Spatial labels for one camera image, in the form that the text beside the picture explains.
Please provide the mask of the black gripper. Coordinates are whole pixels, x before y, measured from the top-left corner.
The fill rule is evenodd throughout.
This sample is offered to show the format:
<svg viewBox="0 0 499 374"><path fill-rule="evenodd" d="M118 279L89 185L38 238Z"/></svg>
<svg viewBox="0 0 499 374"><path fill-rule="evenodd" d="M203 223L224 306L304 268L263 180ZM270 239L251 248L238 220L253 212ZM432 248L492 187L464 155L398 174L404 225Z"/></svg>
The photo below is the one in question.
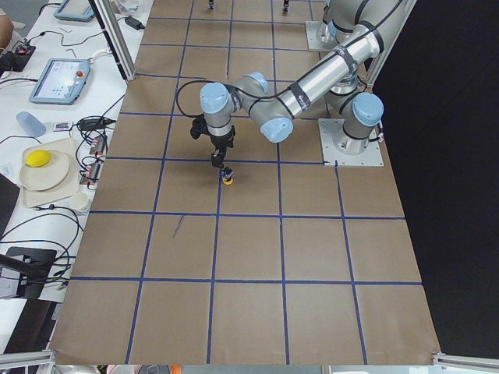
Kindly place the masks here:
<svg viewBox="0 0 499 374"><path fill-rule="evenodd" d="M228 148L233 148L235 137L235 127L225 126L224 128L207 127L211 142L214 145L214 152L211 154L211 164L215 168L223 167L223 156L226 155Z"/></svg>

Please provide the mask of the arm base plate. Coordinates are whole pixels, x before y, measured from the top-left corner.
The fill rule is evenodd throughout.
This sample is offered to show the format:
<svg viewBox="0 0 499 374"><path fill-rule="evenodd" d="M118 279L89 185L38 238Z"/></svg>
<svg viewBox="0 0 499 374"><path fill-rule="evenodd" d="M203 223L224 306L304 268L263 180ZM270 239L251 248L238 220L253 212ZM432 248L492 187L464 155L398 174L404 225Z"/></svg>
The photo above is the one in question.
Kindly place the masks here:
<svg viewBox="0 0 499 374"><path fill-rule="evenodd" d="M330 51L336 41L323 21L306 21L306 39L310 51Z"/></svg>
<svg viewBox="0 0 499 374"><path fill-rule="evenodd" d="M383 167L380 143L374 128L361 140L350 138L344 132L344 120L318 120L323 163L329 167Z"/></svg>

